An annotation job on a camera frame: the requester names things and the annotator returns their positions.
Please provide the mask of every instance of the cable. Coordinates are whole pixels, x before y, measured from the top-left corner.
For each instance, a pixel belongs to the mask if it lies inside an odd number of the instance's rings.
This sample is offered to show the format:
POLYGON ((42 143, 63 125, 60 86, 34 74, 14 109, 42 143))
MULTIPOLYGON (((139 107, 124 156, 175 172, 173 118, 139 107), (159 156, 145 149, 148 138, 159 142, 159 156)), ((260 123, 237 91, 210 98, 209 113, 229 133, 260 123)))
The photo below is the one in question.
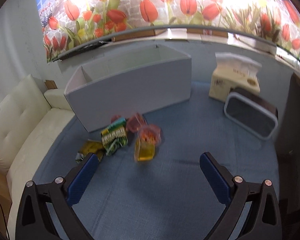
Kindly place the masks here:
POLYGON ((2 208, 2 206, 1 206, 1 204, 0 204, 0 208, 1 208, 2 215, 3 215, 4 225, 6 226, 6 230, 7 230, 7 234, 8 234, 8 240, 10 240, 10 236, 9 236, 9 231, 8 231, 6 219, 4 218, 4 212, 3 212, 3 208, 2 208))

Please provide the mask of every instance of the beige tissue box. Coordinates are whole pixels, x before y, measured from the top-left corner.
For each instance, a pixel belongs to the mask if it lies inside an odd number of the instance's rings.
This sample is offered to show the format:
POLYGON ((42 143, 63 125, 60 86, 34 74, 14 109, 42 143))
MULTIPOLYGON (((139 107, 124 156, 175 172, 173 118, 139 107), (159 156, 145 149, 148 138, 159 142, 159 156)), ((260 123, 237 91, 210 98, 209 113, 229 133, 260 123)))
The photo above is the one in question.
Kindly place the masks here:
POLYGON ((209 97, 225 102, 228 94, 236 87, 255 95, 260 93, 257 77, 250 77, 236 68, 217 67, 212 73, 209 97))

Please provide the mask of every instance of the blue gripper pad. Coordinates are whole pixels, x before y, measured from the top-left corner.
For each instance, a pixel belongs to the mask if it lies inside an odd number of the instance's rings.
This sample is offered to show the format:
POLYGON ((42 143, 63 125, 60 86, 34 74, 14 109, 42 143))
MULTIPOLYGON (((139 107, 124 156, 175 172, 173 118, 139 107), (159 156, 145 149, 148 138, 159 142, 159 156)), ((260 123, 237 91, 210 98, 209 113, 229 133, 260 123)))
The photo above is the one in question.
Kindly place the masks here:
POLYGON ((67 203, 69 206, 77 204, 86 190, 93 174, 96 172, 99 160, 96 154, 91 155, 77 176, 68 187, 67 203))
POLYGON ((218 201, 228 206, 231 203, 230 187, 204 153, 200 156, 200 168, 218 201))

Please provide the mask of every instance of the white wall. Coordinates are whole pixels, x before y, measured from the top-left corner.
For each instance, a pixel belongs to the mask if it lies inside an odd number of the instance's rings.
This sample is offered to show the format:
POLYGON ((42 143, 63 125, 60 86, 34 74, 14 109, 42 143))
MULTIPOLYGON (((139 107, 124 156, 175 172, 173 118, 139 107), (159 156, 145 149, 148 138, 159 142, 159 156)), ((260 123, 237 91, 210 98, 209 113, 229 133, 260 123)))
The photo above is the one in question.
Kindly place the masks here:
POLYGON ((48 65, 35 0, 7 0, 0 10, 0 83, 5 84, 5 89, 0 90, 0 100, 29 73, 38 79, 54 80, 58 88, 65 88, 77 66, 91 58, 113 57, 116 53, 151 43, 164 43, 191 54, 193 79, 204 82, 210 82, 212 71, 216 67, 216 51, 243 54, 260 62, 263 65, 258 74, 261 96, 277 106, 281 119, 292 70, 271 57, 238 47, 198 41, 143 41, 99 48, 48 65))

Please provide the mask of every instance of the white tissue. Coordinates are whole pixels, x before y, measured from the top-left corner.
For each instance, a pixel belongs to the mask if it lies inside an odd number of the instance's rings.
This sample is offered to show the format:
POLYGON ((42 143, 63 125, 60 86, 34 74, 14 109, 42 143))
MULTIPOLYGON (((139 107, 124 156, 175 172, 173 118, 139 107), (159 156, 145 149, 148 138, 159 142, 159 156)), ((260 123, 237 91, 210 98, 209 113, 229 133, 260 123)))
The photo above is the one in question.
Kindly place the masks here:
POLYGON ((250 77, 255 77, 262 65, 251 58, 233 54, 229 52, 216 53, 217 68, 229 67, 235 68, 240 72, 246 73, 250 77))

